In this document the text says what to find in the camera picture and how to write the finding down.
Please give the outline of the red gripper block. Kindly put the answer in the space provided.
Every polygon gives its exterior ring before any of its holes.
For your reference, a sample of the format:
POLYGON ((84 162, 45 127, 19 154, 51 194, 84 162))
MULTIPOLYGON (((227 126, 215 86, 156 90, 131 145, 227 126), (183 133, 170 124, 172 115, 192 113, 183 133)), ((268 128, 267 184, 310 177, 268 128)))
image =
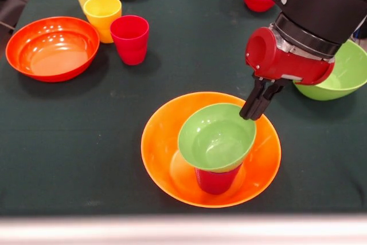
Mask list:
POLYGON ((272 98, 284 87, 284 79, 303 85, 316 85, 326 80, 334 69, 334 60, 311 57, 290 45, 273 28, 262 27, 250 36, 245 62, 255 73, 254 88, 240 110, 243 119, 259 119, 272 98), (267 80, 275 80, 264 91, 267 80))

